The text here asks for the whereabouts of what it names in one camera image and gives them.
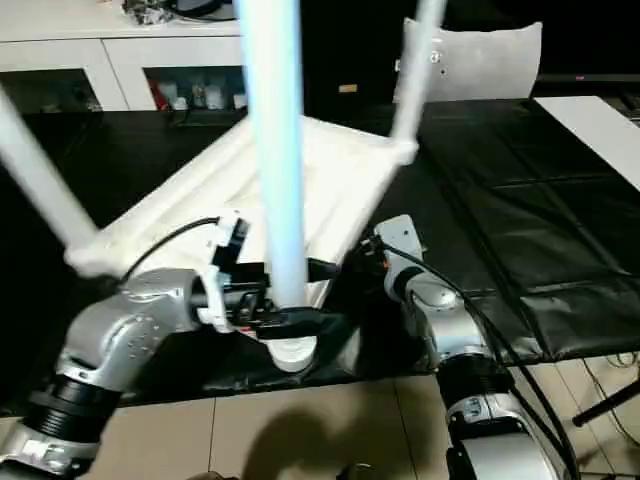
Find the beige floor tile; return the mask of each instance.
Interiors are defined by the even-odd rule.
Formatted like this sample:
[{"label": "beige floor tile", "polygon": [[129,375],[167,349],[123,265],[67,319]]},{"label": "beige floor tile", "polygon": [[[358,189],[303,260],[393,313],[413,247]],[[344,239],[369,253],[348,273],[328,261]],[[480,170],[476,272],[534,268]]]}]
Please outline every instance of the beige floor tile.
[{"label": "beige floor tile", "polygon": [[11,425],[15,423],[16,419],[13,417],[0,418],[0,442],[4,440],[5,435],[11,428]]},{"label": "beige floor tile", "polygon": [[[588,359],[587,364],[608,395],[629,385],[638,374],[637,367],[616,368],[605,357]],[[604,398],[581,361],[562,362],[558,368],[578,404],[577,411],[583,411]],[[625,429],[640,438],[640,400],[633,399],[621,405],[616,414]],[[587,426],[594,432],[615,472],[640,474],[640,449],[623,437],[611,414],[595,418]]]},{"label": "beige floor tile", "polygon": [[[611,473],[611,466],[602,453],[600,445],[591,429],[588,427],[576,428],[571,423],[571,418],[573,418],[576,413],[577,405],[556,366],[547,364],[536,365],[529,368],[560,418],[578,457],[580,470]],[[525,397],[532,403],[542,418],[546,419],[547,417],[544,414],[542,406],[537,399],[535,399],[533,392],[529,390],[524,378],[522,378],[519,373],[516,373],[514,376],[516,378],[516,384]],[[560,462],[555,452],[551,453],[552,449],[550,445],[546,441],[544,443],[545,450],[549,452],[553,463],[558,466]]]},{"label": "beige floor tile", "polygon": [[88,480],[185,480],[209,466],[215,400],[118,410]]},{"label": "beige floor tile", "polygon": [[415,478],[391,381],[218,399],[213,430],[211,469],[243,480]]},{"label": "beige floor tile", "polygon": [[446,410],[434,376],[396,379],[418,480],[448,480]]}]

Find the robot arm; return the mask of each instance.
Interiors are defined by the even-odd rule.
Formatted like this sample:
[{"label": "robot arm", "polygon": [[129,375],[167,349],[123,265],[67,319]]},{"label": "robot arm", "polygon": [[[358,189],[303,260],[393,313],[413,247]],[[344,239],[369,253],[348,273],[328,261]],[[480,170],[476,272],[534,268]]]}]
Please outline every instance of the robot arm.
[{"label": "robot arm", "polygon": [[[408,215],[378,224],[384,244],[422,259]],[[557,480],[532,425],[510,393],[512,378],[491,353],[482,325],[442,278],[386,251],[385,289],[401,302],[407,328],[422,336],[447,408],[450,478]]]},{"label": "robot arm", "polygon": [[[335,316],[313,308],[278,310],[261,263],[237,264],[247,225],[235,220],[211,268],[158,269],[82,311],[67,332],[56,376],[29,398],[25,417],[0,446],[0,480],[75,478],[86,473],[118,406],[164,340],[205,325],[269,342],[317,335]],[[310,281],[336,274],[310,259]]]},{"label": "robot arm", "polygon": [[190,303],[200,288],[192,270],[154,270],[80,313],[67,334],[54,381],[31,395],[27,415],[0,449],[0,461],[15,462],[10,468],[24,475],[74,478],[86,473],[120,397],[156,349],[175,333],[201,327]]}]

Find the white pole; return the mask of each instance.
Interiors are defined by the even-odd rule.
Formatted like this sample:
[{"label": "white pole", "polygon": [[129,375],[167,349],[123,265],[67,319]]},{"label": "white pole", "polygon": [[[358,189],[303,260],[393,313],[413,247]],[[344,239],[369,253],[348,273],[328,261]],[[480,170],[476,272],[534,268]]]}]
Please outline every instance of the white pole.
[{"label": "white pole", "polygon": [[94,237],[96,226],[0,87],[0,159],[65,245]]},{"label": "white pole", "polygon": [[305,305],[298,0],[239,0],[244,77],[260,165],[270,280],[280,308]]},{"label": "white pole", "polygon": [[433,70],[433,38],[442,23],[446,4],[447,0],[421,0],[418,25],[411,34],[405,34],[407,44],[402,53],[398,80],[399,103],[391,130],[394,140],[412,141],[416,137]]}]

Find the black cable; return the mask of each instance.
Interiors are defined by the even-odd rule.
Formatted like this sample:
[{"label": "black cable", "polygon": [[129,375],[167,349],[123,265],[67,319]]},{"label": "black cable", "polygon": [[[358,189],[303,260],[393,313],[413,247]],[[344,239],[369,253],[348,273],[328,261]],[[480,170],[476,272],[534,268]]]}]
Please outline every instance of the black cable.
[{"label": "black cable", "polygon": [[524,395],[522,395],[522,392],[520,392],[520,390],[518,390],[515,387],[511,388],[510,390],[513,396],[516,397],[518,402],[520,402],[525,412],[527,412],[527,415],[531,417],[531,419],[538,426],[540,431],[544,434],[545,437],[547,437],[547,439],[551,443],[551,446],[553,446],[555,451],[558,452],[558,455],[560,455],[560,458],[562,459],[562,461],[566,462],[565,458],[562,455],[563,446],[562,446],[562,443],[560,443],[560,440],[558,440],[558,437],[555,436],[551,428],[549,428],[549,426],[545,423],[545,421],[542,420],[542,417],[538,415],[538,412],[536,412],[536,409],[533,408],[531,403],[529,403],[529,401],[526,398],[524,398]]},{"label": "black cable", "polygon": [[183,233],[188,232],[189,230],[193,230],[194,228],[200,227],[202,225],[217,225],[219,221],[220,221],[220,217],[201,218],[200,220],[196,220],[194,222],[187,223],[186,225],[183,225],[182,227],[179,227],[179,228],[175,229],[173,232],[168,233],[167,235],[162,237],[160,240],[158,240],[156,243],[154,243],[151,247],[149,247],[149,249],[146,252],[144,252],[142,255],[140,255],[138,260],[136,260],[133,263],[133,265],[131,265],[131,267],[129,267],[129,270],[127,270],[125,272],[125,274],[122,275],[122,278],[120,278],[120,284],[126,283],[131,278],[131,275],[133,275],[133,272],[135,272],[138,269],[138,267],[147,258],[149,258],[159,248],[163,247],[164,245],[169,243],[174,238],[179,237]]},{"label": "black cable", "polygon": [[631,478],[632,480],[638,480],[638,476],[635,473],[582,472],[582,474],[589,475],[589,477],[598,477],[600,480],[616,480],[618,478]]},{"label": "black cable", "polygon": [[616,353],[615,357],[616,357],[616,361],[614,362],[613,360],[611,360],[610,357],[605,357],[607,359],[607,363],[609,365],[611,365],[612,367],[615,368],[629,368],[629,367],[633,367],[634,365],[638,364],[638,352],[631,352],[631,361],[629,362],[625,362],[622,359],[622,355],[621,353]]},{"label": "black cable", "polygon": [[[584,358],[582,359],[582,363],[584,364],[584,368],[587,370],[587,373],[589,374],[589,377],[591,377],[591,381],[593,382],[595,387],[600,391],[600,395],[602,395],[602,397],[605,400],[608,399],[609,396],[607,395],[607,392],[605,391],[604,387],[602,386],[602,383],[600,383],[600,380],[598,380],[598,377],[596,377],[596,374],[593,373],[593,370],[591,370],[591,367],[589,367],[589,364],[587,363],[587,361]],[[609,410],[609,413],[613,417],[613,420],[616,423],[616,426],[618,427],[618,431],[622,434],[622,436],[625,437],[627,439],[627,441],[631,442],[636,447],[640,447],[640,441],[638,441],[631,434],[631,432],[629,432],[629,430],[627,430],[624,427],[624,425],[622,424],[622,421],[620,420],[620,418],[618,417],[618,414],[616,413],[616,409],[612,408],[611,410]]]},{"label": "black cable", "polygon": [[[558,444],[558,441],[557,441],[558,439],[555,436],[553,436],[553,439],[555,439],[556,441],[552,440],[551,437],[548,437],[549,441],[551,442],[552,445],[554,445],[554,448],[556,448],[556,450],[558,451],[558,455],[560,455],[560,458],[562,458],[563,461],[565,462],[567,469],[569,470],[569,473],[571,475],[571,478],[579,480],[581,478],[581,475],[580,475],[580,469],[578,468],[576,453],[573,449],[573,446],[571,445],[571,441],[569,440],[569,437],[567,436],[567,432],[562,426],[562,422],[560,421],[560,419],[558,418],[558,415],[556,414],[555,410],[551,406],[551,403],[549,403],[549,400],[547,400],[547,397],[544,395],[544,392],[540,388],[540,385],[538,385],[538,382],[536,381],[536,379],[533,378],[533,375],[531,374],[531,372],[529,372],[529,370],[522,364],[522,359],[517,354],[517,352],[513,349],[511,344],[504,337],[504,335],[502,335],[502,332],[500,332],[498,327],[496,327],[495,324],[491,320],[489,320],[489,318],[484,314],[484,312],[482,312],[478,307],[475,306],[475,304],[471,301],[469,296],[466,293],[464,293],[462,289],[460,289],[455,283],[449,280],[445,275],[440,273],[437,269],[428,265],[427,263],[420,260],[419,258],[414,257],[413,255],[410,255],[398,248],[395,248],[392,245],[384,243],[381,239],[379,239],[379,241],[383,249],[388,250],[392,253],[395,253],[396,255],[406,260],[409,260],[412,263],[415,263],[416,265],[424,268],[428,272],[431,272],[433,275],[442,279],[442,281],[444,281],[449,286],[449,288],[451,288],[458,295],[460,295],[460,297],[463,299],[465,304],[473,310],[473,313],[476,314],[480,318],[480,320],[482,320],[482,323],[484,324],[485,328],[494,337],[494,339],[496,339],[502,345],[502,347],[507,351],[511,359],[516,363],[516,367],[520,370],[522,375],[525,377],[525,379],[527,380],[527,383],[533,390],[533,393],[535,394],[536,398],[540,401],[542,408],[544,409],[545,413],[549,417],[549,420],[551,420],[551,423],[554,429],[556,430],[556,434],[559,437],[559,442],[562,446],[562,450],[558,450],[556,448],[556,445]],[[496,352],[496,356],[498,358],[501,358],[501,355],[499,355],[498,352]],[[538,427],[540,428],[540,430],[542,430],[543,433],[546,430],[552,434],[552,432],[549,431],[546,424],[544,424],[544,422],[542,422],[542,424],[544,425],[544,427],[538,424]]]}]

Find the black table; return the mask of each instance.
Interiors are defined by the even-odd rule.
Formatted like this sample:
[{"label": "black table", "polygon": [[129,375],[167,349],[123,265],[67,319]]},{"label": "black table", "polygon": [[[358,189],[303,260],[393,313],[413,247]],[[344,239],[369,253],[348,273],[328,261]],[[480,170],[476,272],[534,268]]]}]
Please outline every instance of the black table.
[{"label": "black table", "polygon": [[[327,120],[387,134],[391,107]],[[99,226],[117,218],[240,117],[159,112],[28,118],[36,136]],[[526,363],[640,349],[640,194],[531,101],[429,106],[415,162],[398,173],[371,224],[412,216],[425,259],[459,284]],[[8,175],[2,265],[0,405],[20,411],[51,373],[80,308],[107,292],[79,281],[62,246]],[[379,272],[350,256],[326,307],[345,320],[320,336],[312,368],[286,375],[264,347],[212,331],[174,338],[126,403],[429,373],[421,341],[405,332]],[[358,361],[338,359],[361,332]]]}]

